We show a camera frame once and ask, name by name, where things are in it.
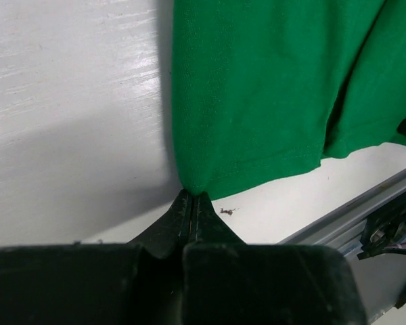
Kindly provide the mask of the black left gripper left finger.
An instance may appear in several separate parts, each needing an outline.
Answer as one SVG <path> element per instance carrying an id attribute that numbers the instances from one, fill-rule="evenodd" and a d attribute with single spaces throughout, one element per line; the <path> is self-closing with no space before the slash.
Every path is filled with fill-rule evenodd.
<path id="1" fill-rule="evenodd" d="M 192 196 L 126 243 L 0 247 L 0 324 L 173 324 Z"/>

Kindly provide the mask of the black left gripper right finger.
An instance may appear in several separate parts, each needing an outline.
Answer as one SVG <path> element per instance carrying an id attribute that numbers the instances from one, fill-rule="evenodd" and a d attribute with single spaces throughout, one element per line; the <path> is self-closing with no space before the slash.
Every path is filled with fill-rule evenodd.
<path id="1" fill-rule="evenodd" d="M 318 245 L 246 244 L 207 194 L 190 208 L 184 324 L 366 324 L 348 261 Z"/>

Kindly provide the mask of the green t shirt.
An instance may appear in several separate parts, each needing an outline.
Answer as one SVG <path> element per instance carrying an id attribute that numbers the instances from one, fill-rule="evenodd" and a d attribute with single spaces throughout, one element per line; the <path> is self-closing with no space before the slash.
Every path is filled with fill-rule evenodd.
<path id="1" fill-rule="evenodd" d="M 182 186 L 224 198 L 406 144 L 406 1 L 176 1 Z"/>

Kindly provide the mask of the aluminium frame rail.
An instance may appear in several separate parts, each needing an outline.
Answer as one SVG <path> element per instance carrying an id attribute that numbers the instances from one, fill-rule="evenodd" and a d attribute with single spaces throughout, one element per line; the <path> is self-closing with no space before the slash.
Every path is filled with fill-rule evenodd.
<path id="1" fill-rule="evenodd" d="M 406 192 L 406 169 L 284 239 L 285 244 L 325 245 L 340 251 L 351 265 L 367 316 L 376 321 L 406 303 L 406 256 L 384 254 L 359 260 L 367 217 Z"/>

